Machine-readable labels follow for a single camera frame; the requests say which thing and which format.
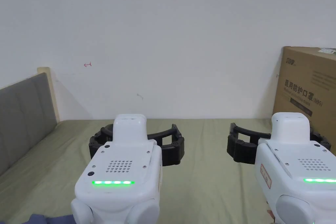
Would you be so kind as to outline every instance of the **green bedsheet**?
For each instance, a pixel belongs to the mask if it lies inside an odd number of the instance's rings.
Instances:
[[[112,120],[64,121],[0,177],[0,220],[18,224],[32,213],[71,214],[74,185],[90,160],[89,138]],[[158,224],[269,224],[252,165],[226,153],[229,124],[269,132],[270,120],[149,119],[148,134],[177,124],[185,138],[178,166],[163,168]]]

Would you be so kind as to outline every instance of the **white wall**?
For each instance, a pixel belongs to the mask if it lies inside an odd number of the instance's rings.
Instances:
[[[336,47],[335,2],[0,0],[0,86],[51,67],[61,120],[270,117],[281,47]]]

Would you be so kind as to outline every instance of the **blue fabric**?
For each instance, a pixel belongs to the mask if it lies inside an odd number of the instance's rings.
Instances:
[[[72,215],[47,218],[40,214],[32,214],[29,218],[29,221],[24,224],[76,224],[74,217]]]

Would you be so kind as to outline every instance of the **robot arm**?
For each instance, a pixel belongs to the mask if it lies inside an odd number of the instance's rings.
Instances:
[[[162,144],[162,139],[171,136],[171,144]],[[176,124],[166,131],[155,134],[148,134],[147,138],[154,139],[162,149],[162,166],[178,165],[184,156],[184,138]],[[90,138],[89,150],[91,159],[100,146],[107,141],[113,141],[113,124],[102,127],[93,137]]]
[[[246,143],[238,134],[250,137]],[[336,157],[301,113],[276,113],[272,134],[231,124],[227,153],[254,164],[255,177],[281,224],[332,224],[336,220]]]
[[[172,136],[172,143],[162,139]],[[162,167],[178,165],[184,138],[176,125],[147,135],[146,117],[118,115],[114,125],[90,139],[91,161],[75,185],[71,202],[77,224],[155,224]]]

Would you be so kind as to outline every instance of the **upholstered headboard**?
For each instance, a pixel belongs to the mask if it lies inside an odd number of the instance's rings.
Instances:
[[[0,89],[0,175],[56,124],[45,72]]]

